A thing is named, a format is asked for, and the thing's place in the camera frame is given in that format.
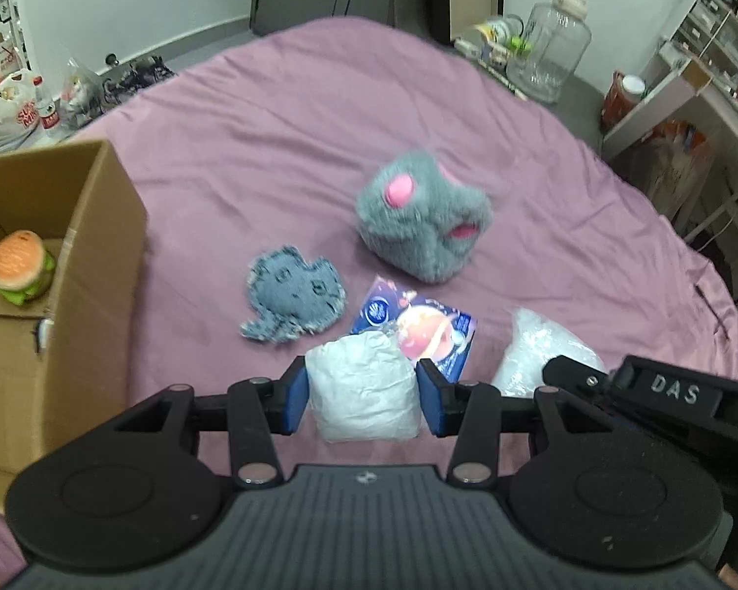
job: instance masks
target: pink bedsheet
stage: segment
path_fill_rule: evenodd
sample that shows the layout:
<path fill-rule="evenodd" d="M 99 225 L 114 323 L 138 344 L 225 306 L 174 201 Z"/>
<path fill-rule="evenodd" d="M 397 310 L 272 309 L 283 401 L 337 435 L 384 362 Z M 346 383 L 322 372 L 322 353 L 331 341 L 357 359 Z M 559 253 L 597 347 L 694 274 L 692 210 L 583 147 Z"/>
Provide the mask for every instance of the pink bedsheet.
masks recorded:
<path fill-rule="evenodd" d="M 399 31 L 334 18 L 254 41 L 144 92 L 83 137 L 114 143 L 150 213 L 133 401 L 176 382 L 210 394 L 279 376 L 348 332 L 377 273 L 419 287 L 364 248 L 353 209 L 378 167 L 414 148 L 484 188 L 495 213 L 463 271 L 425 288 L 478 318 L 464 378 L 492 378 L 516 306 L 566 326 L 608 367 L 633 353 L 738 378 L 738 312 L 710 262 L 549 112 Z M 323 334 L 257 344 L 238 328 L 252 317 L 248 267 L 283 244 L 336 265 L 348 310 Z M 289 472 L 306 462 L 442 467 L 453 441 L 423 430 L 407 443 L 328 445 L 307 413 L 276 445 Z M 226 438 L 203 436 L 201 458 L 226 472 Z M 511 471 L 525 451 L 504 458 Z"/>

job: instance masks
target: hamburger plush toy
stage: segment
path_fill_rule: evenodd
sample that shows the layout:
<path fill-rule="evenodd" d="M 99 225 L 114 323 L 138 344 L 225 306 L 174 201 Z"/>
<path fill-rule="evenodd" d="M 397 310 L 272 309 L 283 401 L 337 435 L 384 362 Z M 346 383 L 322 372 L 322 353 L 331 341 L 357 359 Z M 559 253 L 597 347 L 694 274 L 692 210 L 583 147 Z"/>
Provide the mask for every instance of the hamburger plush toy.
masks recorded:
<path fill-rule="evenodd" d="M 43 295 L 52 283 L 55 265 L 35 233 L 11 233 L 0 242 L 0 295 L 15 306 Z"/>

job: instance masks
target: plastic bag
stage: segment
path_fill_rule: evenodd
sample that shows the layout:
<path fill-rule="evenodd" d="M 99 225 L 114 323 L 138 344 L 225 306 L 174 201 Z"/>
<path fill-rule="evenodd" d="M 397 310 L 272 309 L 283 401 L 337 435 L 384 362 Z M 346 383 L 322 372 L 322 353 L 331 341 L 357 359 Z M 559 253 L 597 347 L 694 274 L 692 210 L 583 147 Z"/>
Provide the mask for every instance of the plastic bag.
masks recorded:
<path fill-rule="evenodd" d="M 101 116 L 104 113 L 103 94 L 99 76 L 70 58 L 61 90 L 59 113 L 63 125 L 78 130 Z"/>
<path fill-rule="evenodd" d="M 537 312 L 514 312 L 514 338 L 506 348 L 492 385 L 509 397 L 532 397 L 544 385 L 541 370 L 560 354 L 604 372 L 598 355 L 560 324 Z"/>
<path fill-rule="evenodd" d="M 22 69 L 0 82 L 0 152 L 20 147 L 37 126 L 33 73 Z"/>
<path fill-rule="evenodd" d="M 309 399 L 325 441 L 416 437 L 418 382 L 393 336 L 348 335 L 306 353 Z"/>
<path fill-rule="evenodd" d="M 714 152 L 686 121 L 669 119 L 611 162 L 617 175 L 639 188 L 669 220 L 710 171 Z"/>

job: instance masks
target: bubble wrap bag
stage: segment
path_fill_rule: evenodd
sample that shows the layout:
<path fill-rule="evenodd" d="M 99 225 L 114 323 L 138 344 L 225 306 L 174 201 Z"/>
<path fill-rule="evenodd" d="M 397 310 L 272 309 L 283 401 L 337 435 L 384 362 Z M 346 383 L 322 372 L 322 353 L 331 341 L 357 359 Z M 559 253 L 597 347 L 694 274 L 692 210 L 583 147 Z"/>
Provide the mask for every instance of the bubble wrap bag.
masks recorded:
<path fill-rule="evenodd" d="M 537 312 L 518 308 L 514 338 L 492 385 L 508 397 L 533 397 L 533 391 L 544 385 L 541 370 L 559 354 L 604 372 L 599 356 L 566 328 Z"/>
<path fill-rule="evenodd" d="M 416 437 L 421 404 L 415 370 L 393 336 L 348 335 L 306 353 L 309 400 L 325 441 Z"/>

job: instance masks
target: blue gripper pad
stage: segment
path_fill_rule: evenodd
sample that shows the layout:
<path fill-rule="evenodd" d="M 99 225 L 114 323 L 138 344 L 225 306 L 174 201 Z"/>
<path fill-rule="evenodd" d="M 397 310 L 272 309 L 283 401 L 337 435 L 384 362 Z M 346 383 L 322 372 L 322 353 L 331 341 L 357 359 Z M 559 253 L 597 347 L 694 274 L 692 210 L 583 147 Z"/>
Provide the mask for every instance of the blue gripper pad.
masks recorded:
<path fill-rule="evenodd" d="M 423 417 L 427 420 L 429 430 L 435 437 L 442 437 L 445 429 L 445 416 L 443 415 L 443 402 L 440 389 L 429 379 L 429 375 L 421 366 L 421 362 L 415 364 L 415 376 L 419 383 L 419 399 Z"/>
<path fill-rule="evenodd" d="M 309 376 L 305 364 L 297 369 L 288 388 L 282 423 L 286 433 L 295 433 L 309 402 Z"/>

